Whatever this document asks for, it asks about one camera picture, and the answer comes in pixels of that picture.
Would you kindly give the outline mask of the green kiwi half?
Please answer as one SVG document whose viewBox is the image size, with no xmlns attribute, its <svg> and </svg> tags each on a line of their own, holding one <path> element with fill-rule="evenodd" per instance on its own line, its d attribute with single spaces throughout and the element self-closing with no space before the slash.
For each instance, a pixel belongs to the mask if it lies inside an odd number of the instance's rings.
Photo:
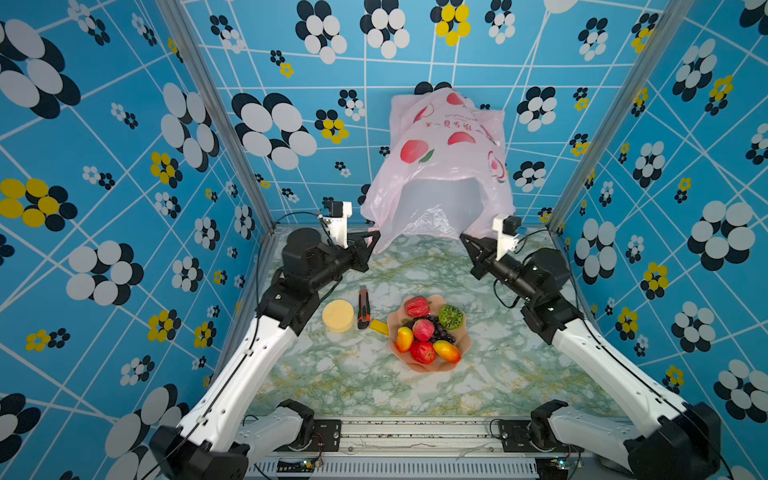
<svg viewBox="0 0 768 480">
<path fill-rule="evenodd" d="M 457 330 L 464 325 L 465 313 L 456 306 L 446 304 L 440 309 L 438 320 L 446 330 Z"/>
</svg>

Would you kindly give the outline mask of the pink plastic bag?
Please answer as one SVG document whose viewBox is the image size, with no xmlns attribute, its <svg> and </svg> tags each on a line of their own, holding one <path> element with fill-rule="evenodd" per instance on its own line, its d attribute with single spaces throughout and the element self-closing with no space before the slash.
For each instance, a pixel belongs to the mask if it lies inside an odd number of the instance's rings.
<svg viewBox="0 0 768 480">
<path fill-rule="evenodd" d="M 391 101 L 390 152 L 361 207 L 380 239 L 491 237 L 516 211 L 505 164 L 505 114 L 451 89 Z"/>
</svg>

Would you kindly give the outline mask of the pink peach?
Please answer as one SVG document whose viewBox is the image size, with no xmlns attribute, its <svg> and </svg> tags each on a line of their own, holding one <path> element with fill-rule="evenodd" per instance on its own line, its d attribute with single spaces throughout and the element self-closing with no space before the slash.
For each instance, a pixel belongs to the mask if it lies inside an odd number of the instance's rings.
<svg viewBox="0 0 768 480">
<path fill-rule="evenodd" d="M 412 331 L 416 340 L 420 342 L 428 342 L 433 334 L 433 326 L 428 319 L 422 318 L 414 322 Z"/>
</svg>

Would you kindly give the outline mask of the orange yellow mango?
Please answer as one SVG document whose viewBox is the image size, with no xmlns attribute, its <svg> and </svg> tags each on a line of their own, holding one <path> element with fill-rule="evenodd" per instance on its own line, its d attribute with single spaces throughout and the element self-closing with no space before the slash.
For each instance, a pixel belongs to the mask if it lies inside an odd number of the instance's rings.
<svg viewBox="0 0 768 480">
<path fill-rule="evenodd" d="M 438 340 L 433 343 L 435 353 L 444 361 L 458 364 L 462 359 L 459 348 L 447 340 Z"/>
</svg>

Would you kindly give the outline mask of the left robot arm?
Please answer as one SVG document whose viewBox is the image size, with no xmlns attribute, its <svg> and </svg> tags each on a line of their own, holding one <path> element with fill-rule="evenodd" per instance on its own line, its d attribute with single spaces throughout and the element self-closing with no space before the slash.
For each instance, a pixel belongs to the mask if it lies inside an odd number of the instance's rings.
<svg viewBox="0 0 768 480">
<path fill-rule="evenodd" d="M 273 451 L 312 442 L 314 412 L 294 400 L 250 424 L 243 420 L 277 361 L 344 274 L 367 271 L 379 239 L 377 231 L 349 233 L 342 244 L 312 228 L 289 234 L 283 264 L 226 366 L 177 425 L 161 426 L 153 435 L 157 465 L 147 478 L 242 479 Z"/>
</svg>

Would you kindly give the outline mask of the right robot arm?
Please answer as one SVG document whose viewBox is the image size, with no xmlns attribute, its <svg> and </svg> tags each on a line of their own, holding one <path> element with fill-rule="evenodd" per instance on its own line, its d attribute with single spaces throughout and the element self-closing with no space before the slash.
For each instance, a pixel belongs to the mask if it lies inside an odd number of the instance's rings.
<svg viewBox="0 0 768 480">
<path fill-rule="evenodd" d="M 472 275 L 491 275 L 511 290 L 522 302 L 529 329 L 584 370 L 629 420 L 622 424 L 551 400 L 531 413 L 537 448 L 578 447 L 637 479 L 707 479 L 730 469 L 722 455 L 719 415 L 668 390 L 604 339 L 564 297 L 570 269 L 558 250 L 541 248 L 519 261 L 504 239 L 463 234 L 460 240 Z"/>
</svg>

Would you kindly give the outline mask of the yellow flat piece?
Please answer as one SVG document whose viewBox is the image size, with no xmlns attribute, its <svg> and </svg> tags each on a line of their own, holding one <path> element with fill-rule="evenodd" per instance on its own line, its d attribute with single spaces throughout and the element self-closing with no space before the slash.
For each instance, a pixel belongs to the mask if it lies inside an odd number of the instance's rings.
<svg viewBox="0 0 768 480">
<path fill-rule="evenodd" d="M 379 320 L 372 320 L 370 322 L 369 328 L 372 331 L 375 331 L 377 333 L 380 333 L 382 335 L 388 336 L 389 335 L 389 326 L 382 321 Z"/>
</svg>

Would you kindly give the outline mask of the red strawberry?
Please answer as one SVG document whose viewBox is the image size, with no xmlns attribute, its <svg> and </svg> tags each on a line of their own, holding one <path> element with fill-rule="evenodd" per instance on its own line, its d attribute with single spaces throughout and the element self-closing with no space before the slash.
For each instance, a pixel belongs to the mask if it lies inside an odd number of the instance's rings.
<svg viewBox="0 0 768 480">
<path fill-rule="evenodd" d="M 404 303 L 405 312 L 408 317 L 418 319 L 430 315 L 430 303 L 423 296 L 415 296 Z"/>
</svg>

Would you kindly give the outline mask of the dark purple grape bunch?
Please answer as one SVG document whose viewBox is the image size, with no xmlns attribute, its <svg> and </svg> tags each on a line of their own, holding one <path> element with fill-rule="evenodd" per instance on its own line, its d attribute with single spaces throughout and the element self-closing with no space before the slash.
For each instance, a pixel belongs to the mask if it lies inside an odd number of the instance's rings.
<svg viewBox="0 0 768 480">
<path fill-rule="evenodd" d="M 446 341 L 450 344 L 456 344 L 456 338 L 440 323 L 439 318 L 436 316 L 428 316 L 427 319 L 433 326 L 433 334 L 429 341 L 435 343 L 437 341 Z"/>
</svg>

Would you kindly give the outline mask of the red apple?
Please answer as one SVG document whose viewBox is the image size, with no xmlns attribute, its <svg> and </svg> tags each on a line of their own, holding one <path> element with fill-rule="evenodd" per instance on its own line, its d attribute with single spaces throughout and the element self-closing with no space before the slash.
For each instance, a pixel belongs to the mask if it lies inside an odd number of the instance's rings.
<svg viewBox="0 0 768 480">
<path fill-rule="evenodd" d="M 415 341 L 409 350 L 411 359 L 419 365 L 431 365 L 437 358 L 437 354 L 430 342 Z"/>
</svg>

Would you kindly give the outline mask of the left green circuit board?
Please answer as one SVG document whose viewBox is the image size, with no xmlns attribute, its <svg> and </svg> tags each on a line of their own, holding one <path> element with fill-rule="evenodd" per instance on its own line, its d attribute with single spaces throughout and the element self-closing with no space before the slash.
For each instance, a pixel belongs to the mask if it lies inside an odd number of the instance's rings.
<svg viewBox="0 0 768 480">
<path fill-rule="evenodd" d="M 314 459 L 279 459 L 276 472 L 278 474 L 310 474 L 323 465 L 320 458 Z"/>
</svg>

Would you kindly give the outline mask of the green circuit board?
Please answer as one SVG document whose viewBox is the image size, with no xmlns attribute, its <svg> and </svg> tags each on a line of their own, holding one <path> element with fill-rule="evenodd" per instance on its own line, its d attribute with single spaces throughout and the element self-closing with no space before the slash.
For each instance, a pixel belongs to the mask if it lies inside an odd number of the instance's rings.
<svg viewBox="0 0 768 480">
<path fill-rule="evenodd" d="M 310 474 L 323 465 L 320 458 L 314 459 L 279 459 L 276 472 L 278 474 Z"/>
<path fill-rule="evenodd" d="M 536 460 L 536 470 L 539 480 L 567 480 L 570 475 L 567 462 L 561 459 L 539 458 Z"/>
</svg>

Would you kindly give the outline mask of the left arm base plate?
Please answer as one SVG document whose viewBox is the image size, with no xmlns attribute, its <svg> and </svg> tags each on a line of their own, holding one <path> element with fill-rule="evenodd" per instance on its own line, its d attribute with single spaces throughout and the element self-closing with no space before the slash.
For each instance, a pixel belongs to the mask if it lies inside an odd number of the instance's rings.
<svg viewBox="0 0 768 480">
<path fill-rule="evenodd" d="M 294 442 L 280 446 L 275 452 L 338 452 L 342 421 L 315 419 L 309 426 L 302 425 Z"/>
</svg>

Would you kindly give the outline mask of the aluminium front rail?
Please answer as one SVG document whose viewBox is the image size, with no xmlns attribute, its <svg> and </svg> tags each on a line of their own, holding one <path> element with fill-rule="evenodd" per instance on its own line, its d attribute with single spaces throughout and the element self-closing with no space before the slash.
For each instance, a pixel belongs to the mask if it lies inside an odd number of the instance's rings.
<svg viewBox="0 0 768 480">
<path fill-rule="evenodd" d="M 242 479 L 537 479 L 539 458 L 565 460 L 572 478 L 587 469 L 585 463 L 590 457 L 635 478 L 586 450 L 567 456 L 505 453 L 501 442 L 489 433 L 492 420 L 341 419 L 338 452 L 273 451 Z M 313 473 L 276 472 L 279 459 L 314 458 L 320 458 L 323 465 Z"/>
</svg>

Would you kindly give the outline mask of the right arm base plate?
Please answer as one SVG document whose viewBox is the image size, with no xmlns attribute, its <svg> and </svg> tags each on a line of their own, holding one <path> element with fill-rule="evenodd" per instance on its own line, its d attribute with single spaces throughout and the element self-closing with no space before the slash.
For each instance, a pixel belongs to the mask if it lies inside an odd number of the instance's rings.
<svg viewBox="0 0 768 480">
<path fill-rule="evenodd" d="M 583 452 L 577 446 L 566 445 L 559 441 L 547 440 L 543 447 L 533 442 L 529 428 L 529 420 L 493 419 L 490 422 L 489 433 L 501 442 L 505 453 L 534 453 L 552 454 L 555 456 L 575 455 Z"/>
</svg>

